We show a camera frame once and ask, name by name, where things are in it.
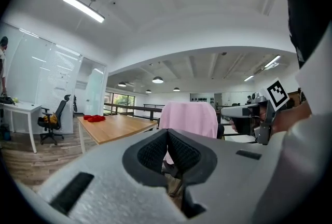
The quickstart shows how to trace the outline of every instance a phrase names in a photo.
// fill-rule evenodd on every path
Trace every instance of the window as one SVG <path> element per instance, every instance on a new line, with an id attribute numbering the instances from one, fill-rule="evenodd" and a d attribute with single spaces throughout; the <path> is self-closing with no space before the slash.
<path id="1" fill-rule="evenodd" d="M 135 106 L 135 96 L 106 92 L 104 103 L 118 104 L 124 106 Z M 104 113 L 110 114 L 110 111 L 115 111 L 115 107 L 104 105 Z M 134 110 L 118 107 L 118 112 L 133 114 Z"/>

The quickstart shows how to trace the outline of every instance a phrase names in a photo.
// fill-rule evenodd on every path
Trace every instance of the trash bin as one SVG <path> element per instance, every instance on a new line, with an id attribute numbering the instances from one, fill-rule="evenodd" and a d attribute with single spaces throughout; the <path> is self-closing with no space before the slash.
<path id="1" fill-rule="evenodd" d="M 3 123 L 2 125 L 0 125 L 0 133 L 1 133 L 4 140 L 6 140 L 6 141 L 11 140 L 10 130 L 9 130 L 9 125 L 8 124 Z"/>

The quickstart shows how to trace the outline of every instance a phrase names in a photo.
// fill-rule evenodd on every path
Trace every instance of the wooden floor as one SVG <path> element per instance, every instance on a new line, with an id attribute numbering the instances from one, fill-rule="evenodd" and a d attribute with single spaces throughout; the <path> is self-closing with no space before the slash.
<path id="1" fill-rule="evenodd" d="M 77 118 L 74 118 L 73 123 L 74 134 L 64 135 L 64 139 L 60 136 L 56 137 L 57 146 L 49 138 L 41 145 L 39 135 L 34 135 L 37 153 L 32 151 L 28 134 L 12 133 L 11 141 L 1 141 L 3 157 L 11 176 L 32 190 L 37 191 L 39 186 L 52 173 L 79 157 L 82 150 Z M 84 132 L 84 141 L 86 151 L 96 146 L 96 143 L 86 132 Z M 169 191 L 172 192 L 179 180 L 171 177 L 168 177 L 168 180 Z M 180 207 L 180 195 L 172 200 Z"/>

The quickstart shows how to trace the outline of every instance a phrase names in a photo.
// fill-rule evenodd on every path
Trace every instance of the yellow bag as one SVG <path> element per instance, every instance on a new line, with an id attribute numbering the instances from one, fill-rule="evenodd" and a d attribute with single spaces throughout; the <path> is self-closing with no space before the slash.
<path id="1" fill-rule="evenodd" d="M 58 119 L 55 113 L 52 113 L 52 116 L 50 116 L 50 121 L 52 124 L 57 124 L 58 123 Z M 48 122 L 48 117 L 44 116 L 44 122 Z"/>

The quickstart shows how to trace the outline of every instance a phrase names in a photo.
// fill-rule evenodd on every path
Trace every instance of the pink towel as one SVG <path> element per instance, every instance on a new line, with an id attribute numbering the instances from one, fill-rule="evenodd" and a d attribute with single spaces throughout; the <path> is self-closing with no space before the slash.
<path id="1" fill-rule="evenodd" d="M 168 102 L 162 109 L 159 128 L 217 138 L 217 115 L 207 102 Z M 168 152 L 165 159 L 168 164 L 174 163 Z"/>

